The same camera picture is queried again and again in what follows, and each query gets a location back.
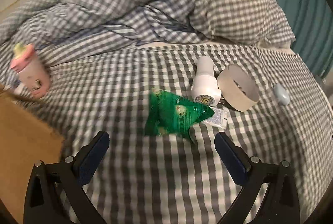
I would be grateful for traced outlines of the teal curtain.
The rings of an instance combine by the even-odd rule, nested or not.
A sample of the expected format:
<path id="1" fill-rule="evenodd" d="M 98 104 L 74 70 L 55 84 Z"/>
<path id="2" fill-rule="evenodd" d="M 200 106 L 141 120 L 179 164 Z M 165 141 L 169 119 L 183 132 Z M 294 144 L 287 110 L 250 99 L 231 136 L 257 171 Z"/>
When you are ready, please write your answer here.
<path id="1" fill-rule="evenodd" d="M 326 0 L 277 0 L 296 36 L 291 45 L 310 71 L 325 78 L 332 68 L 332 11 Z"/>

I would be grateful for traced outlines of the brown cardboard box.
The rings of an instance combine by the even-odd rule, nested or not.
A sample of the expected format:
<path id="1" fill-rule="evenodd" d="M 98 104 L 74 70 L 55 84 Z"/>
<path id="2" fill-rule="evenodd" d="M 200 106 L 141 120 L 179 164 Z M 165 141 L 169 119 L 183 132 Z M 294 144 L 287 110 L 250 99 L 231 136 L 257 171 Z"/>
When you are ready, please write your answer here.
<path id="1" fill-rule="evenodd" d="M 64 138 L 14 103 L 21 99 L 1 89 L 1 202 L 23 223 L 26 189 L 34 163 L 57 163 Z"/>

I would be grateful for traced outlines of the small pale blue case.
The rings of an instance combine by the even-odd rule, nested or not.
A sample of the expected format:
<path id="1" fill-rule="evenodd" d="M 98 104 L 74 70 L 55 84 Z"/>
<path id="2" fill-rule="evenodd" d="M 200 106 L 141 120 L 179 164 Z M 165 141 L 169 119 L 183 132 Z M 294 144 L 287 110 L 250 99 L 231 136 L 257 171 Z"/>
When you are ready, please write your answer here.
<path id="1" fill-rule="evenodd" d="M 290 95 L 281 84 L 274 86 L 273 93 L 279 104 L 286 106 L 290 103 Z"/>

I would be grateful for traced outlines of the green foil snack bag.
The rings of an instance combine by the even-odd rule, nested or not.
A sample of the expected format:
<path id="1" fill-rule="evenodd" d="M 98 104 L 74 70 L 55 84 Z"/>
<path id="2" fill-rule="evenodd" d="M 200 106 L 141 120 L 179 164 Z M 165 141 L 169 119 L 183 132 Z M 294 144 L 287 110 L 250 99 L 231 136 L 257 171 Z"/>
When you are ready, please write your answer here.
<path id="1" fill-rule="evenodd" d="M 149 94 L 149 113 L 144 127 L 146 136 L 174 134 L 195 143 L 190 134 L 193 125 L 213 116 L 206 105 L 190 101 L 166 90 L 152 89 Z"/>

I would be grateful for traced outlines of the small white sachet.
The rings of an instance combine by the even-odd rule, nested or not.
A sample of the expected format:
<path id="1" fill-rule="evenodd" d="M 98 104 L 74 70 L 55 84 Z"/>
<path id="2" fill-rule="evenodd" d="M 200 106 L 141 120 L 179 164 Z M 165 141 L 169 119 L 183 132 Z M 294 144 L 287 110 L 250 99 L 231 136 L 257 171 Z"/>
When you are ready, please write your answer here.
<path id="1" fill-rule="evenodd" d="M 227 128 L 227 118 L 229 114 L 228 110 L 225 108 L 220 109 L 216 107 L 211 107 L 211 109 L 214 111 L 213 116 L 205 119 L 203 122 L 225 130 Z"/>

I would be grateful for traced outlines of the pink baby bottle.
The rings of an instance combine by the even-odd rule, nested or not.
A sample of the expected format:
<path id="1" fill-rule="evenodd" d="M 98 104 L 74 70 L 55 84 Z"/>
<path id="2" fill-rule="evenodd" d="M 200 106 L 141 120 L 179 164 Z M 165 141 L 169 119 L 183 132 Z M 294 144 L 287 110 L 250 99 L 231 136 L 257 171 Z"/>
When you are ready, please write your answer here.
<path id="1" fill-rule="evenodd" d="M 33 44 L 18 43 L 13 49 L 14 58 L 10 68 L 35 98 L 42 98 L 50 89 L 51 80 L 46 68 L 38 58 Z"/>

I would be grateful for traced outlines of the white plastic plug-in bottle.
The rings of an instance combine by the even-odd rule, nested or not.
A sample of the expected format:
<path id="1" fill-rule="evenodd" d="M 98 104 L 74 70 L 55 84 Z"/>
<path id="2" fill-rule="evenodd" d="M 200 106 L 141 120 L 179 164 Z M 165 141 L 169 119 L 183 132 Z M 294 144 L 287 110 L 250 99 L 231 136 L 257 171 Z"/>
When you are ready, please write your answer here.
<path id="1" fill-rule="evenodd" d="M 214 63 L 208 56 L 198 59 L 196 75 L 193 78 L 191 96 L 194 102 L 216 107 L 221 99 L 221 90 L 218 87 L 214 73 Z"/>

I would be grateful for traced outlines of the grey checked bed sheet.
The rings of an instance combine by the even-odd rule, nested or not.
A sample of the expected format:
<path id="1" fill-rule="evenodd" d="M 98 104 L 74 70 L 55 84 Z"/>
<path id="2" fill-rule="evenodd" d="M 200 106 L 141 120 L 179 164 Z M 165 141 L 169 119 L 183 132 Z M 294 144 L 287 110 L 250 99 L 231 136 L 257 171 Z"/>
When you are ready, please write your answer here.
<path id="1" fill-rule="evenodd" d="M 332 108 L 300 56 L 236 45 L 136 47 L 88 42 L 39 47 L 52 86 L 28 111 L 76 153 L 109 134 L 109 149 L 87 195 L 107 223 L 216 223 L 235 199 L 234 184 L 213 140 L 220 127 L 200 122 L 171 128 L 174 113 L 154 115 L 150 97 L 164 90 L 190 97 L 197 60 L 214 71 L 241 68 L 258 88 L 250 109 L 226 112 L 226 133 L 265 163 L 288 161 L 307 219 L 332 180 Z"/>

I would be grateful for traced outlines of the beige tape roll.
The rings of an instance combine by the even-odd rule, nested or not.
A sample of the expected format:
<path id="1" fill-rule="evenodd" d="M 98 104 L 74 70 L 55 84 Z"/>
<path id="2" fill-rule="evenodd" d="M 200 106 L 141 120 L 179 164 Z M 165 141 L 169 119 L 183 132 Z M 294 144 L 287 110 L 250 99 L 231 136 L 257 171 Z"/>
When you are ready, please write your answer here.
<path id="1" fill-rule="evenodd" d="M 247 111 L 259 102 L 256 83 L 237 65 L 226 66 L 218 75 L 217 84 L 226 102 L 237 111 Z"/>

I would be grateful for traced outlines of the grey checked duvet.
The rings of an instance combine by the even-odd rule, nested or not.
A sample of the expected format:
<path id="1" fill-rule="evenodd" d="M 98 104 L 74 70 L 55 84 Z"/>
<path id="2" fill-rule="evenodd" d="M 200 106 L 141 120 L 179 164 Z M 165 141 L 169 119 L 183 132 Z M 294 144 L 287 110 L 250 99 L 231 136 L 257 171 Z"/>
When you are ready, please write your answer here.
<path id="1" fill-rule="evenodd" d="M 276 0 L 30 0 L 1 22 L 1 44 L 56 44 L 102 30 L 136 42 L 221 37 L 288 49 L 295 41 Z"/>

